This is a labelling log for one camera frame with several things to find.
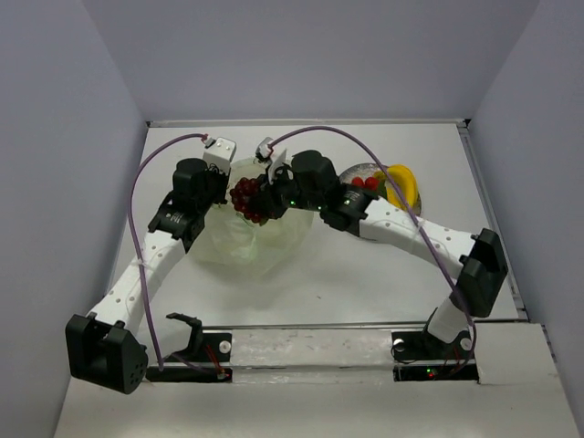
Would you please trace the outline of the green printed plastic bag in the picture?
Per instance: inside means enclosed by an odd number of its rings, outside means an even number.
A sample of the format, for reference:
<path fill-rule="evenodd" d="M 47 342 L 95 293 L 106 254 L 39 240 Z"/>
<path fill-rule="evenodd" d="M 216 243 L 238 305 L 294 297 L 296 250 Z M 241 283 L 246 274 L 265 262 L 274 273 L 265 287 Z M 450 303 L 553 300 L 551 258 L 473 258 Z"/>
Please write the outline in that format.
<path fill-rule="evenodd" d="M 254 224 L 231 203 L 215 205 L 205 216 L 204 230 L 189 257 L 198 263 L 228 266 L 260 277 L 297 252 L 313 220 L 312 212 L 291 209 L 279 219 Z"/>

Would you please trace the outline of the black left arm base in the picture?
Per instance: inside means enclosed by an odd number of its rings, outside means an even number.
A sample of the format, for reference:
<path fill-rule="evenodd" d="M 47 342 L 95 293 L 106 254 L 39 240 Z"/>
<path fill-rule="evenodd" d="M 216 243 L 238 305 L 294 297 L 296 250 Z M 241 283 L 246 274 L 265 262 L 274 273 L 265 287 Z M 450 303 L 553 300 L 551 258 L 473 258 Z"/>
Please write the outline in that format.
<path fill-rule="evenodd" d="M 145 379 L 165 383 L 231 382 L 232 344 L 233 335 L 226 331 L 191 334 L 183 349 L 165 359 L 164 370 L 153 364 L 146 370 Z"/>

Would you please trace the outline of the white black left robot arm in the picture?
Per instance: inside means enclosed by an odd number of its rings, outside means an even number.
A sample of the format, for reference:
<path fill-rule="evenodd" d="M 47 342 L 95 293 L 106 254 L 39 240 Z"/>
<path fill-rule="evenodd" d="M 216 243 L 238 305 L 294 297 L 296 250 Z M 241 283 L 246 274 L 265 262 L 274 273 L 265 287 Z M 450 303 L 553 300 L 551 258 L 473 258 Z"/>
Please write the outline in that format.
<path fill-rule="evenodd" d="M 134 238 L 136 255 L 118 281 L 87 315 L 74 315 L 65 328 L 72 377 L 130 394 L 150 362 L 168 357 L 156 334 L 151 345 L 137 339 L 142 321 L 154 331 L 151 300 L 164 279 L 189 253 L 204 229 L 205 216 L 225 203 L 231 159 L 210 152 L 178 161 L 172 189 L 151 219 L 143 238 Z"/>

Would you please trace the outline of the yellow fake banana bunch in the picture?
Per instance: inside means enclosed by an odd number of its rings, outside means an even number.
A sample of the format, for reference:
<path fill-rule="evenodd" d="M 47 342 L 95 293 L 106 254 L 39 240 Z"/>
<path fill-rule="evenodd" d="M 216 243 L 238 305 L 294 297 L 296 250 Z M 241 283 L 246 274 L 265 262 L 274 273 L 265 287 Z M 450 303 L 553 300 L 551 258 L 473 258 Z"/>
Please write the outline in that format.
<path fill-rule="evenodd" d="M 420 195 L 419 195 L 418 184 L 417 184 L 417 181 L 416 181 L 412 171 L 408 167 L 406 167 L 402 164 L 393 164 L 387 168 L 387 173 L 390 175 L 390 177 L 393 179 L 393 181 L 395 183 L 397 183 L 398 187 L 401 189 L 401 192 L 402 192 L 407 204 L 413 209 L 415 214 L 418 214 L 420 211 L 420 203 L 419 203 Z M 373 177 L 375 177 L 379 180 L 378 194 L 387 200 L 386 189 L 387 188 L 393 189 L 393 187 L 390 184 L 390 182 L 388 181 L 386 175 L 382 171 L 377 170 L 373 174 Z M 401 209 L 403 211 L 406 210 L 406 208 L 402 202 L 401 202 Z"/>

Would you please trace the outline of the yellow fake fruit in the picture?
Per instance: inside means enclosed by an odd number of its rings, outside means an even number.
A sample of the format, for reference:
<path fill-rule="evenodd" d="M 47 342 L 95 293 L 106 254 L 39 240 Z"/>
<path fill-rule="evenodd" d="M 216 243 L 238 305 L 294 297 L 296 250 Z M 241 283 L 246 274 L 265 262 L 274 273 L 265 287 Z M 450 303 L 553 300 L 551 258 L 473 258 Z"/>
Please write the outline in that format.
<path fill-rule="evenodd" d="M 387 200 L 389 203 L 397 206 L 398 208 L 402 207 L 402 203 L 401 203 L 401 200 L 400 200 L 398 194 L 392 188 L 387 188 L 386 194 L 387 194 Z"/>

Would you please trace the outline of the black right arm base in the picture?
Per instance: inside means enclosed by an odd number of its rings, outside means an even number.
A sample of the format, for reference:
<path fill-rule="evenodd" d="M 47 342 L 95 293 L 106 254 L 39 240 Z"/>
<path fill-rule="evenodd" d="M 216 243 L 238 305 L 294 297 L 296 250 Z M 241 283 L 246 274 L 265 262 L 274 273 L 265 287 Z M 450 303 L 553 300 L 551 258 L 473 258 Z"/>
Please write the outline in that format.
<path fill-rule="evenodd" d="M 479 381 L 467 330 L 451 343 L 421 330 L 395 331 L 391 340 L 393 378 L 397 382 Z"/>

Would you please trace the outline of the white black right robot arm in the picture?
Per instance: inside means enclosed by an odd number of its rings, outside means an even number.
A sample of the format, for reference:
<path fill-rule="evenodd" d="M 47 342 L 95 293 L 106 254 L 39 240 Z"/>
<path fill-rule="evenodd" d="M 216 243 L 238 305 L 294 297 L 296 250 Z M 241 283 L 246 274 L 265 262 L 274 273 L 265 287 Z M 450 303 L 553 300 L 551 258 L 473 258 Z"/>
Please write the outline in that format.
<path fill-rule="evenodd" d="M 270 220 L 291 208 L 316 212 L 329 227 L 392 245 L 438 266 L 454 282 L 422 332 L 406 341 L 407 360 L 440 358 L 461 341 L 473 344 L 471 324 L 491 314 L 508 273 L 496 232 L 473 235 L 424 221 L 369 189 L 344 183 L 318 151 L 303 151 L 291 163 L 268 146 L 258 147 L 255 156 L 266 164 L 250 203 L 255 214 Z"/>

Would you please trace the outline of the dark red fake cherries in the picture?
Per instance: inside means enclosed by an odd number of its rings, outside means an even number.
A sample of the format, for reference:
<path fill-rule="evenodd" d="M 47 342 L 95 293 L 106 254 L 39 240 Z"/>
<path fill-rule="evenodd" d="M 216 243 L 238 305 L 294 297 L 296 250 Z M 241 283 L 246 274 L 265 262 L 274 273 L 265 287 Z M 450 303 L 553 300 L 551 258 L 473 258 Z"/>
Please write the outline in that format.
<path fill-rule="evenodd" d="M 229 191 L 229 195 L 235 211 L 247 222 L 263 225 L 267 222 L 267 218 L 251 206 L 252 198 L 259 194 L 260 183 L 259 178 L 243 177 Z"/>

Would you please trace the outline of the red fake fruit bunch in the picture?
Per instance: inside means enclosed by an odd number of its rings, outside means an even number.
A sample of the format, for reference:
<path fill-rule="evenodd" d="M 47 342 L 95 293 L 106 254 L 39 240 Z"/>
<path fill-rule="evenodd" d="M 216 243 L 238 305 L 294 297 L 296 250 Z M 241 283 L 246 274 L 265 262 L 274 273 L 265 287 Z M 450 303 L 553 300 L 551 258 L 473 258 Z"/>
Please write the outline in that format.
<path fill-rule="evenodd" d="M 372 176 L 367 177 L 366 179 L 357 176 L 351 180 L 351 184 L 370 191 L 376 191 L 379 186 L 379 180 Z"/>

